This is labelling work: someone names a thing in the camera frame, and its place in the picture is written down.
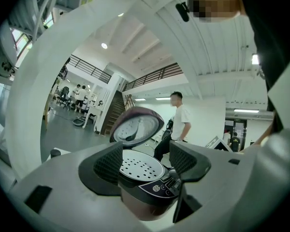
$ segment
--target black pants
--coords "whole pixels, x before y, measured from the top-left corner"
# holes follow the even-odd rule
[[[154,158],[158,161],[161,161],[164,154],[170,152],[170,141],[172,140],[171,135],[168,135],[165,139],[163,139],[155,148]]]

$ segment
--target man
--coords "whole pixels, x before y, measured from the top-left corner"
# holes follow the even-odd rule
[[[78,84],[73,90],[72,90],[72,97],[76,98],[77,92],[79,91],[79,88],[81,87],[80,84]]]
[[[189,112],[183,105],[183,95],[180,92],[174,92],[171,96],[171,105],[176,106],[172,133],[162,140],[155,148],[154,158],[161,161],[163,154],[170,152],[170,141],[185,141],[186,136],[191,128]]]
[[[240,145],[241,145],[241,141],[240,139],[237,137],[237,133],[233,133],[233,137],[230,140],[229,146],[231,147],[231,150],[233,152],[239,152],[240,151]]]
[[[230,134],[230,130],[227,130],[225,134],[223,134],[223,138],[222,140],[229,145],[230,143],[230,139],[231,139],[231,134]]]
[[[78,96],[75,102],[75,110],[74,110],[75,112],[77,111],[77,108],[79,108],[78,110],[79,113],[82,112],[83,102],[84,102],[85,96],[87,95],[87,91],[85,90],[85,88],[86,86],[83,85],[82,89],[76,93]]]
[[[290,0],[188,0],[188,9],[194,17],[207,22],[248,16],[268,90],[290,62]],[[274,111],[271,101],[268,110]],[[255,144],[282,128],[275,115],[272,125]]]

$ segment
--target window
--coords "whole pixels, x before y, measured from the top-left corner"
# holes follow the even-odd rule
[[[19,40],[20,36],[22,35],[22,32],[15,30],[15,29],[11,29],[11,30],[12,30],[12,34],[13,34],[13,37],[15,39],[15,42],[17,42]]]
[[[44,26],[47,26],[49,28],[53,24],[54,24],[53,13],[50,13],[48,18],[44,21]]]
[[[23,51],[23,49],[27,45],[28,41],[29,41],[29,39],[27,38],[27,36],[25,34],[23,34],[23,36],[19,39],[19,41],[17,41],[17,43],[16,43],[17,56],[19,56],[19,54]]]

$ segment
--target cable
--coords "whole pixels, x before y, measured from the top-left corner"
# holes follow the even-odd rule
[[[61,118],[65,119],[65,120],[69,120],[69,121],[75,120],[75,118],[65,118],[64,116],[55,114],[52,110],[49,110],[49,112],[52,112],[53,115],[58,116],[58,117],[61,117]]]
[[[68,120],[68,121],[74,121],[76,119],[76,118],[65,118],[64,116],[55,114],[52,110],[49,110],[49,112],[52,112],[53,115],[61,117],[61,118],[65,119],[65,120]]]
[[[145,146],[151,147],[153,150],[155,150],[152,146],[150,146],[149,144],[145,144]]]

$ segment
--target control panel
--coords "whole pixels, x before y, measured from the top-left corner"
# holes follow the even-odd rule
[[[140,185],[139,188],[150,195],[168,199],[179,195],[180,183],[180,179],[174,179],[168,176],[144,185]]]

